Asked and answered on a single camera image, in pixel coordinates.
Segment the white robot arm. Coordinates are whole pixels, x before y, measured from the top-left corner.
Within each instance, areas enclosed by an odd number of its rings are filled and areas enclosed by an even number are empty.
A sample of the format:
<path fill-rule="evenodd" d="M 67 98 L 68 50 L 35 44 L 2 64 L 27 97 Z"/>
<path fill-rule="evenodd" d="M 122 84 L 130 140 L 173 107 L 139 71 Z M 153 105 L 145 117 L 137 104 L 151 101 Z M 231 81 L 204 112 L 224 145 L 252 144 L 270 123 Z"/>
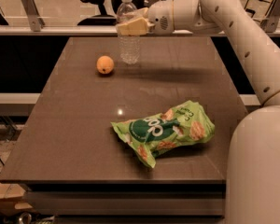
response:
<path fill-rule="evenodd" d="M 121 35 L 223 32 L 258 97 L 235 129 L 227 167 L 225 224 L 280 224 L 280 48 L 240 0 L 165 0 L 120 23 Z"/>

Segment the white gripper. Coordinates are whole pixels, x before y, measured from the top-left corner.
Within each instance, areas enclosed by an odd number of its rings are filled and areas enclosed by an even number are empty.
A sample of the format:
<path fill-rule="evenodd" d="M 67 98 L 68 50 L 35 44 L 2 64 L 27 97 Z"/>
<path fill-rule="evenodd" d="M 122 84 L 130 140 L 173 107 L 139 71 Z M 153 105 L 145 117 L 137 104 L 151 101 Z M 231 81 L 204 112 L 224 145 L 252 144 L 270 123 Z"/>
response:
<path fill-rule="evenodd" d="M 162 0 L 150 8 L 143 7 L 133 12 L 136 18 L 116 25 L 119 35 L 146 35 L 152 28 L 155 35 L 168 35 L 174 31 L 173 0 Z"/>

